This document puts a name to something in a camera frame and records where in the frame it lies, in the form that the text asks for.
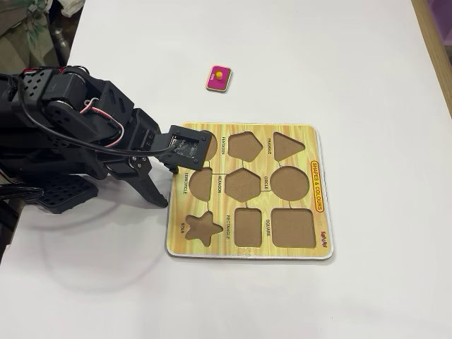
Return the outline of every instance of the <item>fabric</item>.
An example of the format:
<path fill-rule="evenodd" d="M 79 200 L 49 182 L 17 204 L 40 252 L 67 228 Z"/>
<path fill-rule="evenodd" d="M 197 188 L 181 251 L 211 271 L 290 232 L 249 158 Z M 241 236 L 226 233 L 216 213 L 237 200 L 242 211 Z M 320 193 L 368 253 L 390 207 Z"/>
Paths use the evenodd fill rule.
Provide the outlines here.
<path fill-rule="evenodd" d="M 85 0 L 58 0 L 63 6 L 61 14 L 70 18 L 73 14 L 77 13 L 85 4 Z"/>
<path fill-rule="evenodd" d="M 59 66 L 47 17 L 40 11 L 29 12 L 27 18 L 1 35 L 0 51 L 0 73 L 20 73 L 27 67 Z"/>
<path fill-rule="evenodd" d="M 12 8 L 9 10 L 3 10 L 0 13 L 0 35 L 4 34 L 7 30 L 17 25 L 23 19 L 27 17 L 27 7 Z"/>
<path fill-rule="evenodd" d="M 44 8 L 45 13 L 49 13 L 50 8 L 52 7 L 53 3 L 54 3 L 54 0 L 47 0 L 47 5 Z"/>

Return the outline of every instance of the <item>shape puzzle board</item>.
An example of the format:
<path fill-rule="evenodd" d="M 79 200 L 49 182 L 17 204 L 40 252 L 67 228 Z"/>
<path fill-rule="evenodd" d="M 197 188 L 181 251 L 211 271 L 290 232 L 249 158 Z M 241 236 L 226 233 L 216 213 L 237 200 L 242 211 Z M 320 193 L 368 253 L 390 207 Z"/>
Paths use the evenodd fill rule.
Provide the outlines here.
<path fill-rule="evenodd" d="M 333 253 L 319 137 L 309 125 L 185 123 L 212 133 L 203 169 L 172 182 L 173 256 L 326 259 Z"/>

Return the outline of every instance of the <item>black cable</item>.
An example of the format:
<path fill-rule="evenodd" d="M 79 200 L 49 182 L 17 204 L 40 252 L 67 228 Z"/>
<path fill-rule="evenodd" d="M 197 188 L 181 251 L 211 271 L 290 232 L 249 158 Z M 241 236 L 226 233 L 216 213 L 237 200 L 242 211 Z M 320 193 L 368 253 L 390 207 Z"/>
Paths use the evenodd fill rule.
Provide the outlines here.
<path fill-rule="evenodd" d="M 83 69 L 86 73 L 88 73 L 88 75 L 90 74 L 89 70 L 84 66 L 67 66 L 67 67 L 78 67 L 80 69 Z"/>
<path fill-rule="evenodd" d="M 11 101 L 13 99 L 14 93 L 17 91 L 17 79 L 15 76 L 10 76 L 8 74 L 0 74 L 0 79 L 6 79 L 8 85 L 3 93 L 0 93 L 2 101 Z"/>
<path fill-rule="evenodd" d="M 12 198 L 24 198 L 25 200 L 39 199 L 44 195 L 40 187 L 27 184 L 4 184 L 0 185 L 0 201 Z"/>
<path fill-rule="evenodd" d="M 22 110 L 24 112 L 24 114 L 26 115 L 26 117 L 28 118 L 28 120 L 30 120 L 37 128 L 39 128 L 41 131 L 44 131 L 45 133 L 51 134 L 53 136 L 56 136 L 57 138 L 60 138 L 61 140 L 67 141 L 68 143 L 72 143 L 74 145 L 80 146 L 80 147 L 84 147 L 84 148 L 88 148 L 90 150 L 95 150 L 97 152 L 101 152 L 101 153 L 107 153 L 107 154 L 113 154 L 113 155 L 121 155 L 121 156 L 126 156 L 126 157 L 155 157 L 157 155 L 162 155 L 162 154 L 166 154 L 171 152 L 172 150 L 174 150 L 177 147 L 177 143 L 175 143 L 174 145 L 171 145 L 170 147 L 166 147 L 162 150 L 146 150 L 146 151 L 139 151 L 139 150 L 116 150 L 114 148 L 107 148 L 104 146 L 99 146 L 99 145 L 94 145 L 92 143 L 86 143 L 85 141 L 80 141 L 77 140 L 75 138 L 72 138 L 70 136 L 61 134 L 59 132 L 54 131 L 53 129 L 50 129 L 46 126 L 44 126 L 43 124 L 41 124 L 40 122 L 36 121 L 30 114 L 30 112 L 28 111 L 27 105 L 25 104 L 25 99 L 24 99 L 24 95 L 25 95 L 25 90 L 23 87 L 23 81 L 20 78 L 20 76 L 18 77 L 18 99 L 19 99 L 19 104 L 22 107 Z"/>

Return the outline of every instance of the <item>robotic arm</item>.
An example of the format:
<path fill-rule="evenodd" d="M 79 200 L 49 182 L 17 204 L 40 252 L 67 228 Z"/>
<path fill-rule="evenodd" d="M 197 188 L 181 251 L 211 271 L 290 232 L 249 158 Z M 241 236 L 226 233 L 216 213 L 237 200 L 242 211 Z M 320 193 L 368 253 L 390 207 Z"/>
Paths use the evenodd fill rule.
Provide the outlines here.
<path fill-rule="evenodd" d="M 69 174 L 102 180 L 110 173 L 149 203 L 166 207 L 148 175 L 148 156 L 173 174 L 178 166 L 200 170 L 210 138 L 180 126 L 161 133 L 113 83 L 78 66 L 0 75 L 0 171 L 25 184 Z"/>

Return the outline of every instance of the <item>white tabletop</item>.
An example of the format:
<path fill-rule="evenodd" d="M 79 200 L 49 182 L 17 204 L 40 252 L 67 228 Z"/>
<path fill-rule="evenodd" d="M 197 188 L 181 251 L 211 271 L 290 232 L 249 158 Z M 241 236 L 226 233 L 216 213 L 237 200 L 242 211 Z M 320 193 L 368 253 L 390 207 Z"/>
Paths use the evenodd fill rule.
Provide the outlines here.
<path fill-rule="evenodd" d="M 63 215 L 25 208 L 2 338 L 450 338 L 452 121 L 410 1 L 91 0 L 71 64 L 163 131 L 314 125 L 335 254 L 171 258 L 167 210 L 108 179 Z M 213 64 L 234 72 L 225 94 L 204 88 Z M 152 173 L 167 196 L 169 172 Z"/>

